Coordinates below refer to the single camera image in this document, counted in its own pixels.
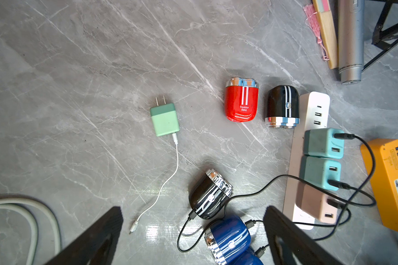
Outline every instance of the green power adapter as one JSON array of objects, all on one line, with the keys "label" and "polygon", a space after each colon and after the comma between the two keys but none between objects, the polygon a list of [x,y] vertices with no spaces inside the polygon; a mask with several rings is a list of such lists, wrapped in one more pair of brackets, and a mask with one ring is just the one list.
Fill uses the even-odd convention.
[{"label": "green power adapter", "polygon": [[326,190],[337,191],[339,188],[329,184],[329,180],[340,181],[340,162],[327,158],[303,156],[299,177]]},{"label": "green power adapter", "polygon": [[150,116],[156,136],[173,134],[180,131],[174,103],[150,108]]},{"label": "green power adapter", "polygon": [[334,128],[308,130],[304,134],[304,155],[341,159],[343,157],[344,139],[334,138],[334,134],[344,131]]}]

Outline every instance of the usb charger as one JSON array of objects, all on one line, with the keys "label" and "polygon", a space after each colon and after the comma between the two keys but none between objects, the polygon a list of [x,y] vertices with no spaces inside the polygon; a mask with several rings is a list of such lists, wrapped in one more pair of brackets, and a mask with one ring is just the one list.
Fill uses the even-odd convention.
[{"label": "usb charger", "polygon": [[156,197],[155,202],[152,205],[150,205],[146,210],[144,210],[134,221],[134,223],[130,228],[129,232],[130,234],[137,229],[140,217],[158,202],[159,196],[161,195],[162,192],[162,188],[164,188],[164,185],[175,175],[175,173],[178,170],[178,139],[176,132],[180,131],[180,126],[178,124],[177,112],[175,111],[174,103],[167,104],[165,102],[165,97],[164,97],[164,105],[159,105],[158,98],[156,98],[156,104],[157,104],[156,107],[150,108],[150,116],[152,118],[155,134],[158,137],[167,134],[172,134],[175,143],[175,151],[177,154],[177,166],[175,168],[174,173],[162,184],[161,188],[159,189],[158,196]]},{"label": "usb charger", "polygon": [[340,169],[341,164],[338,161],[304,156],[299,177],[322,189],[337,191],[339,188],[330,185],[328,180],[340,181]]},{"label": "usb charger", "polygon": [[306,131],[304,135],[304,154],[341,159],[343,157],[345,140],[334,137],[334,134],[340,133],[344,133],[344,131],[334,128],[320,128]]},{"label": "usb charger", "polygon": [[335,223],[337,208],[329,204],[331,197],[303,183],[298,183],[296,205],[323,223]]},{"label": "usb charger", "polygon": [[156,99],[156,104],[156,107],[150,108],[150,116],[156,136],[159,137],[180,131],[174,103],[165,104],[164,98],[164,105],[159,105],[158,99]]}]

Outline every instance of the metal frame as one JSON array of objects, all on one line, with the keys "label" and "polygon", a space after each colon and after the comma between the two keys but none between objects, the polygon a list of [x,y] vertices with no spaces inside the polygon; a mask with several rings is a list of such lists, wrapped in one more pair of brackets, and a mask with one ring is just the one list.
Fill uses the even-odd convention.
[{"label": "metal frame", "polygon": [[[362,71],[365,71],[368,67],[374,64],[377,60],[379,60],[392,48],[398,45],[398,35],[395,35],[398,33],[398,23],[390,28],[382,30],[387,15],[389,14],[390,8],[392,7],[392,4],[394,3],[398,4],[398,0],[372,0],[372,1],[385,2],[385,6],[383,7],[379,20],[377,21],[376,27],[374,28],[373,41],[372,41],[372,44],[375,45],[377,48],[382,49],[382,52],[376,55],[376,57],[371,59],[368,63],[366,63]],[[386,42],[388,40],[394,40],[394,39],[396,40],[391,44]]]}]

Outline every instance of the white power strip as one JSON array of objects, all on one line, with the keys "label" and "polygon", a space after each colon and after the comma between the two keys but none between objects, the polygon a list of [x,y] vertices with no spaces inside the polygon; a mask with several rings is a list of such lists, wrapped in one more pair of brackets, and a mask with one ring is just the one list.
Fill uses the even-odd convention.
[{"label": "white power strip", "polygon": [[[292,152],[290,154],[289,175],[299,177],[305,131],[327,127],[330,97],[327,94],[311,92],[299,97],[300,122],[293,132]],[[283,214],[292,222],[314,223],[315,219],[296,206],[298,181],[288,178],[284,195]],[[299,228],[311,230],[313,226],[298,225]]]}]

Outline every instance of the gray marble tile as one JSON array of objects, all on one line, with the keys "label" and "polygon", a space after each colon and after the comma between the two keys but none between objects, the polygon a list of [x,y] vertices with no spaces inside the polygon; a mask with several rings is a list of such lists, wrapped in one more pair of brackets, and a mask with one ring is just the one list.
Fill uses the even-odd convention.
[{"label": "gray marble tile", "polygon": [[[343,86],[305,24],[306,3],[0,1],[0,194],[45,202],[57,215],[64,246],[111,206],[121,206],[125,221],[113,264],[212,264],[203,242],[185,254],[176,248],[188,191],[209,167],[236,194],[287,172],[293,131],[270,130],[263,122],[271,88],[327,93],[330,127],[367,140],[398,138],[398,47],[360,84]],[[371,34],[382,6],[366,1],[365,61],[379,52]],[[394,5],[387,26],[397,21]],[[224,116],[224,84],[232,76],[261,84],[251,122]],[[177,108],[180,168],[128,235],[175,169],[171,137],[156,137],[150,120],[156,96]],[[341,161],[342,179],[353,185],[365,178],[359,144],[348,142]],[[282,209],[285,185],[233,201],[229,211],[248,220],[261,218],[268,205]],[[398,234],[381,224],[377,209],[351,210],[350,224],[321,246],[345,264],[398,264]],[[41,233],[35,264],[43,264],[53,255],[52,234],[47,219],[33,213]],[[182,240],[184,248],[205,223],[189,224],[186,234],[193,235]],[[251,233],[255,249],[266,244],[263,227]],[[21,216],[0,211],[0,264],[24,264],[29,235]],[[272,264],[270,252],[261,259]]]}]

